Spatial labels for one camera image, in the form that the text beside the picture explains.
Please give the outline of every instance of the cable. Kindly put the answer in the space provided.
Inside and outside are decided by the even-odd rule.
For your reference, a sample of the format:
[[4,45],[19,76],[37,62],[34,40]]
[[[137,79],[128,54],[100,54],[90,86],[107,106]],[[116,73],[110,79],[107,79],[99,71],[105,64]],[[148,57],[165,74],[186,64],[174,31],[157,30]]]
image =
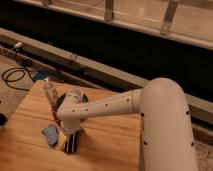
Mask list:
[[[15,52],[15,60],[16,62],[18,62],[18,59],[17,59],[17,55],[18,55],[18,52],[16,51]],[[28,74],[28,76],[30,77],[30,79],[34,82],[30,72],[34,72],[34,71],[30,71],[27,67],[28,66],[31,66],[32,65],[32,61],[31,60],[23,60],[21,65],[23,67],[16,67],[16,68],[11,68],[11,69],[8,69],[6,71],[4,71],[4,73],[2,74],[2,80],[5,82],[5,84],[10,87],[10,88],[13,88],[13,89],[16,89],[16,90],[22,90],[22,91],[29,91],[28,89],[25,89],[25,88],[19,88],[19,87],[14,87],[12,85],[10,85],[9,83],[12,83],[12,82],[17,82],[19,80],[21,80],[22,78],[24,78],[24,76],[26,75],[26,72]],[[14,73],[22,73],[22,75],[19,77],[19,78],[16,78],[16,79],[10,79],[10,77],[14,74]]]
[[13,53],[13,50],[16,49],[16,47],[14,46],[14,47],[11,48],[10,50],[8,50],[6,53],[4,53],[2,45],[0,45],[0,48],[1,48],[1,55],[3,55],[3,56],[7,56],[7,55],[9,55],[10,53]]
[[[16,90],[22,90],[22,91],[29,91],[29,89],[14,87],[14,86],[9,84],[9,83],[12,83],[12,82],[17,82],[17,81],[21,80],[22,78],[24,78],[24,76],[26,75],[25,71],[28,73],[29,77],[31,78],[31,75],[30,75],[28,70],[26,70],[23,67],[18,67],[18,68],[11,68],[11,69],[8,69],[8,70],[4,71],[4,73],[2,74],[2,80],[10,88],[13,88],[13,89],[16,89]],[[10,77],[14,73],[22,73],[22,75],[19,78],[10,79]]]

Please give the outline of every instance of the small object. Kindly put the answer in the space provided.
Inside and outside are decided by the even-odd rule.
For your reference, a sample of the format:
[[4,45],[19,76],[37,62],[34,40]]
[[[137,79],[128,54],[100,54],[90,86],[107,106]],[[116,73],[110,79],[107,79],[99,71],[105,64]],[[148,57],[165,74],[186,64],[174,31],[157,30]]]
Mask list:
[[49,76],[49,74],[45,71],[39,71],[34,77],[33,77],[33,81],[37,81],[37,80],[44,80]]
[[49,124],[48,127],[44,128],[41,132],[46,136],[49,146],[54,147],[58,144],[58,130],[55,125]]
[[0,113],[0,126],[3,126],[6,122],[7,122],[6,116]]
[[44,80],[44,91],[52,108],[57,109],[58,92],[53,84],[49,82],[49,78]]
[[77,151],[78,133],[79,131],[67,138],[64,146],[65,153],[75,153]]

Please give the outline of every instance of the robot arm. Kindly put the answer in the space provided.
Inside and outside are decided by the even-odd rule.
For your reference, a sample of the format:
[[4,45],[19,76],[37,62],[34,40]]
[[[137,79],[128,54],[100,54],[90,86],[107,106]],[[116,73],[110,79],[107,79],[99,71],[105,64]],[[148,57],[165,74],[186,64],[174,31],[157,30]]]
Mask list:
[[90,103],[76,103],[80,92],[67,94],[57,115],[71,135],[89,117],[138,113],[143,118],[145,171],[198,171],[185,94],[175,82],[159,78],[133,90]]

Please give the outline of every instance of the wooden surface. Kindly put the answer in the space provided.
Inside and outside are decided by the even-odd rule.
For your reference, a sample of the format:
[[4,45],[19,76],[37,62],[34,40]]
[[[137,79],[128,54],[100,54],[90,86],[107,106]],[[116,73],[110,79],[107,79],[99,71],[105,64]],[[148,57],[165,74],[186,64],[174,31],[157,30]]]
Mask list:
[[[56,84],[60,94],[70,85]],[[81,88],[90,101],[114,93]],[[91,118],[83,122],[78,152],[66,155],[61,142],[50,148],[41,130],[54,123],[49,103],[37,82],[0,132],[1,171],[118,171],[139,169],[139,115]]]

